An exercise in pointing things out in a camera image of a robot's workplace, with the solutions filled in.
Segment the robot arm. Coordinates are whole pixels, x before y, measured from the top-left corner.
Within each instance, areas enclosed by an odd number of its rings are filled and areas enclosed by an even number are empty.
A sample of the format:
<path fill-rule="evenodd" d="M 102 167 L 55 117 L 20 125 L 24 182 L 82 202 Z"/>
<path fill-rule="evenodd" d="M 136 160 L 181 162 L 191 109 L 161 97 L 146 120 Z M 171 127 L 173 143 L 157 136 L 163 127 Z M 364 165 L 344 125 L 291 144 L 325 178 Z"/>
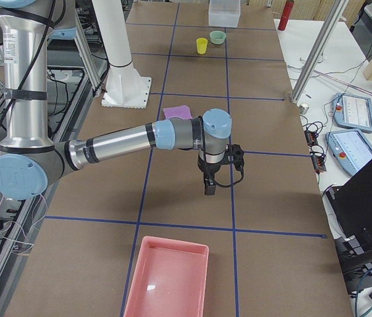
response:
<path fill-rule="evenodd" d="M 108 63 L 96 66 L 86 40 L 77 44 L 82 77 L 75 88 L 51 76 L 50 40 L 74 40 L 84 32 L 74 1 L 0 1 L 5 86 L 0 113 L 0 194 L 17 201 L 44 193 L 64 176 L 144 149 L 197 150 L 204 192 L 213 195 L 216 173 L 231 163 L 232 119 L 221 109 L 195 118 L 170 118 L 80 141 L 72 130 L 86 106 L 81 89 L 104 88 L 106 107 L 145 108 L 151 79 L 131 57 L 122 4 L 93 1 Z"/>

